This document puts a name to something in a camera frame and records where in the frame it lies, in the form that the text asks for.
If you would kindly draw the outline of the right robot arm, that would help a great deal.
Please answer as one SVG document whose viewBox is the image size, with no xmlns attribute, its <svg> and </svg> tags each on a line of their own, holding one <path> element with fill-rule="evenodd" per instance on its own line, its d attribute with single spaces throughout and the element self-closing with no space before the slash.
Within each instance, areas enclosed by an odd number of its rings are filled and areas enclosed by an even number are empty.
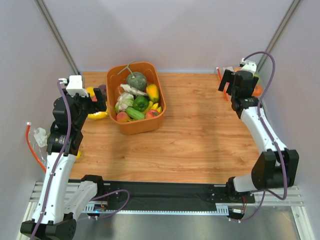
<svg viewBox="0 0 320 240">
<path fill-rule="evenodd" d="M 278 138 L 262 103 L 253 96 L 258 80 L 250 71 L 226 69 L 218 88 L 230 95 L 232 109 L 246 125 L 259 152 L 251 172 L 233 177 L 230 182 L 238 193 L 266 191 L 285 200 L 288 188 L 294 184 L 300 157 Z"/>
</svg>

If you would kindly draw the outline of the clear zip bag orange seal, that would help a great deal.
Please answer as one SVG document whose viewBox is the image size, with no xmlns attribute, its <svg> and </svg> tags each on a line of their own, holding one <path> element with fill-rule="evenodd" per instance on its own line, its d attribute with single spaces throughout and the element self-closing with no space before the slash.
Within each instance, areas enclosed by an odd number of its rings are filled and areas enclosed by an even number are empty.
<svg viewBox="0 0 320 240">
<path fill-rule="evenodd" d="M 229 67 L 222 67 L 222 68 L 216 67 L 216 71 L 218 73 L 218 77 L 219 77 L 220 81 L 222 80 L 222 77 L 223 77 L 225 70 L 237 72 L 237 71 L 241 70 L 241 67 L 239 67 L 239 66 L 237 66 L 237 67 L 229 66 Z M 228 85 L 229 85 L 228 83 L 225 85 L 225 90 L 223 91 L 223 96 L 227 102 L 231 100 L 231 96 L 226 93 L 226 89 L 228 88 Z"/>
</svg>

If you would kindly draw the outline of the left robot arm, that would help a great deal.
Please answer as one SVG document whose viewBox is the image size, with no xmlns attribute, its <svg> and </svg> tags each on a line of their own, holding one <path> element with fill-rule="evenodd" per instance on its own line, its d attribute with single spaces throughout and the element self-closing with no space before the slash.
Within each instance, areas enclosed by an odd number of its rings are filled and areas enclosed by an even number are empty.
<svg viewBox="0 0 320 240">
<path fill-rule="evenodd" d="M 53 103 L 54 121 L 47 139 L 47 164 L 38 204 L 30 220 L 24 221 L 20 233 L 32 240 L 71 240 L 77 220 L 89 201 L 103 194 L 103 178 L 85 175 L 77 190 L 65 200 L 70 172 L 83 139 L 82 128 L 89 114 L 107 109 L 106 95 L 94 88 L 90 94 L 70 95 L 60 89 L 61 97 Z"/>
</svg>

